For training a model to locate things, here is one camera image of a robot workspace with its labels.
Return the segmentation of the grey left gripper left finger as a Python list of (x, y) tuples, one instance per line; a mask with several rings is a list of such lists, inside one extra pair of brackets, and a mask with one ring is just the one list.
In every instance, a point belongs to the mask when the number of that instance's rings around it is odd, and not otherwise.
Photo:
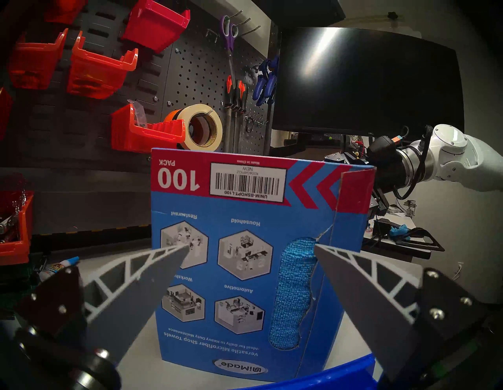
[(189, 253), (188, 245), (126, 255), (82, 276), (65, 267), (16, 304), (20, 325), (65, 346), (104, 349), (119, 363)]

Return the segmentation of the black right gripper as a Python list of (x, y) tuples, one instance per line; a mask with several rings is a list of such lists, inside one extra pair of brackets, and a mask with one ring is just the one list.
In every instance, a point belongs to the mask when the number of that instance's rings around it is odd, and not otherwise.
[[(369, 164), (376, 167), (375, 187), (373, 189), (369, 216), (386, 215), (389, 203), (384, 193), (390, 193), (393, 189), (405, 188), (408, 183), (406, 167), (400, 152), (372, 154), (368, 152), (367, 160)], [(326, 163), (348, 163), (344, 154), (334, 153), (324, 157)]]

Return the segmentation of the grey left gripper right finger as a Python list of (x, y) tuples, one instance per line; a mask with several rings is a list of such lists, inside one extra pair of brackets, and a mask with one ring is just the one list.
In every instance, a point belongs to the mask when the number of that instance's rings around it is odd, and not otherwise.
[(442, 378), (472, 354), (488, 308), (441, 271), (319, 244), (314, 254), (385, 378)]

